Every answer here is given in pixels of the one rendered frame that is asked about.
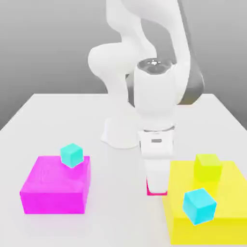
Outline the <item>large magenta box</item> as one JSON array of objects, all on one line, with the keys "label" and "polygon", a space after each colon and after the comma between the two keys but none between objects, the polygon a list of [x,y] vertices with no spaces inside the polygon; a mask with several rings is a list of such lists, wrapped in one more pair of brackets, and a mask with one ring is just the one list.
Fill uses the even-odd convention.
[{"label": "large magenta box", "polygon": [[91,182],[90,157],[74,168],[60,156],[39,156],[20,198],[25,214],[84,214]]}]

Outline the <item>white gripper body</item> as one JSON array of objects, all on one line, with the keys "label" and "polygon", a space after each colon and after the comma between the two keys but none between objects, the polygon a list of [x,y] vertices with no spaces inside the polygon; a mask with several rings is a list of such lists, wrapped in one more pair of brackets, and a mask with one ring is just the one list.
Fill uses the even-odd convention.
[{"label": "white gripper body", "polygon": [[163,194],[168,190],[169,159],[144,159],[149,191]]}]

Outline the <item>small turquoise cube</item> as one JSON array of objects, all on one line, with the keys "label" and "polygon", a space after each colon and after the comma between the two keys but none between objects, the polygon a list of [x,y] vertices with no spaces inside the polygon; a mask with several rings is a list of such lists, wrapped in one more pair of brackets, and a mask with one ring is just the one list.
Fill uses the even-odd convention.
[{"label": "small turquoise cube", "polygon": [[83,149],[74,144],[68,144],[60,149],[61,162],[70,168],[74,168],[83,162]]}]

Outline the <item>small cyan cube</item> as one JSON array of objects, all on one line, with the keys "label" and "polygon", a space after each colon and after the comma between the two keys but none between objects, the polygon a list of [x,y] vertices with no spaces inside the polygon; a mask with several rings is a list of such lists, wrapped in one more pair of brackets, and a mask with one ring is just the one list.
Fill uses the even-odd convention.
[{"label": "small cyan cube", "polygon": [[193,225],[213,220],[217,202],[204,189],[185,192],[182,209]]}]

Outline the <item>small red cube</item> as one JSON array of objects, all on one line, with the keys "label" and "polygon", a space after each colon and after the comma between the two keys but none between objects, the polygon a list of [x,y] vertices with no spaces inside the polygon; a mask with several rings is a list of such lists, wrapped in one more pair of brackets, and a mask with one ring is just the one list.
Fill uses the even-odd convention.
[{"label": "small red cube", "polygon": [[149,190],[148,181],[146,181],[146,186],[147,186],[147,195],[148,196],[166,196],[167,195],[167,191],[165,191],[163,193],[154,193],[154,192],[151,192]]}]

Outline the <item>small lime cube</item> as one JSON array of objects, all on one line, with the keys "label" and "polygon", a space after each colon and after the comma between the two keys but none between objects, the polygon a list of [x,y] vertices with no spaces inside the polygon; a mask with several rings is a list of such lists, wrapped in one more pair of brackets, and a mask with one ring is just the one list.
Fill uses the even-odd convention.
[{"label": "small lime cube", "polygon": [[194,177],[201,182],[220,180],[222,163],[216,154],[196,154],[194,161]]}]

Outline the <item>large yellow box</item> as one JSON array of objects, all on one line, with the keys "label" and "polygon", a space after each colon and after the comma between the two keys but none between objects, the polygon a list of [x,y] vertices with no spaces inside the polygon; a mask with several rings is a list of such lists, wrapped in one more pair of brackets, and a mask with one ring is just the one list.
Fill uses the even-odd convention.
[{"label": "large yellow box", "polygon": [[[186,192],[204,188],[217,202],[212,221],[193,225],[182,209]],[[193,161],[172,161],[168,193],[163,197],[173,245],[243,245],[247,247],[247,180],[233,161],[224,161],[219,182],[194,178]]]}]

